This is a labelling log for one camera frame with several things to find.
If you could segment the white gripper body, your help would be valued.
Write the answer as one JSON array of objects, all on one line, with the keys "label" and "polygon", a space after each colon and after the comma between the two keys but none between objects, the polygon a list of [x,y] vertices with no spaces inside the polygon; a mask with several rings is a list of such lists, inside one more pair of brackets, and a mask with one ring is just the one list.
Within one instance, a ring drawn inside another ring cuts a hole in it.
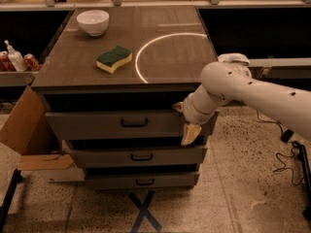
[{"label": "white gripper body", "polygon": [[211,117],[212,113],[207,115],[198,111],[192,103],[192,94],[190,94],[183,102],[182,111],[188,123],[192,124],[205,124]]}]

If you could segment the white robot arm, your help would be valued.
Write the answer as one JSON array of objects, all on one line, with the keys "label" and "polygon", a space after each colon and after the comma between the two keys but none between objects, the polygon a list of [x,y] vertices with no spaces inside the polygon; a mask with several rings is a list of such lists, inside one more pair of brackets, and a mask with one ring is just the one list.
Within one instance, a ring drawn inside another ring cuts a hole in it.
[{"label": "white robot arm", "polygon": [[311,140],[310,91],[255,80],[247,67],[237,63],[212,62],[202,69],[200,80],[195,92],[174,105],[186,119],[183,146],[194,142],[201,126],[232,100],[245,103]]}]

